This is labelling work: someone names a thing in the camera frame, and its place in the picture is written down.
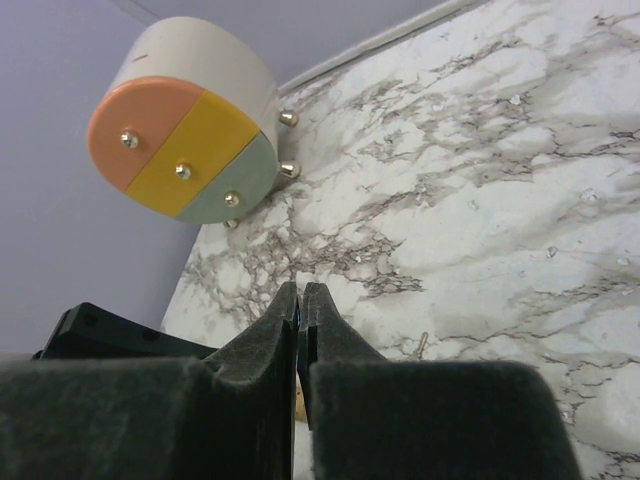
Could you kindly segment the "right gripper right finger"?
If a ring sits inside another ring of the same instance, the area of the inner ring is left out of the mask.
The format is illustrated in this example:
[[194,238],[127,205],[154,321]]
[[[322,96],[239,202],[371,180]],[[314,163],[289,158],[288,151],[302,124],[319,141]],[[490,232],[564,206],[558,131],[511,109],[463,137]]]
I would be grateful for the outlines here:
[[319,479],[577,479],[552,391],[512,361],[392,361],[306,286],[298,373]]

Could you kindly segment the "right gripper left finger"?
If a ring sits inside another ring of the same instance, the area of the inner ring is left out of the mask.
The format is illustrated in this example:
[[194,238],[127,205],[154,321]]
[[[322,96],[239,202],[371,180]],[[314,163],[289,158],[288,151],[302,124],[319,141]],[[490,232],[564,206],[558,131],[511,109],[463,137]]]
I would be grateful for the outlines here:
[[5,479],[289,479],[298,294],[204,359],[34,360],[1,368]]

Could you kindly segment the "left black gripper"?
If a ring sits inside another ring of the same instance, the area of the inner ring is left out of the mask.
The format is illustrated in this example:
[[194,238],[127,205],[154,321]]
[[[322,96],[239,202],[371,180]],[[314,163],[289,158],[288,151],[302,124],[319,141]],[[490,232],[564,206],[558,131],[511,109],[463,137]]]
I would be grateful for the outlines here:
[[195,357],[204,359],[213,347],[137,324],[84,302],[65,311],[34,360]]

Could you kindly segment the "large brass padlock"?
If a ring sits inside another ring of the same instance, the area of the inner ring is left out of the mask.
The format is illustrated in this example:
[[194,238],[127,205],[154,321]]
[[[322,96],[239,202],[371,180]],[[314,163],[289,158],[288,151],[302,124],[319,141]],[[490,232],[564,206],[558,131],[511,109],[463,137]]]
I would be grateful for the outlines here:
[[296,385],[294,418],[298,422],[308,422],[303,389],[300,384]]

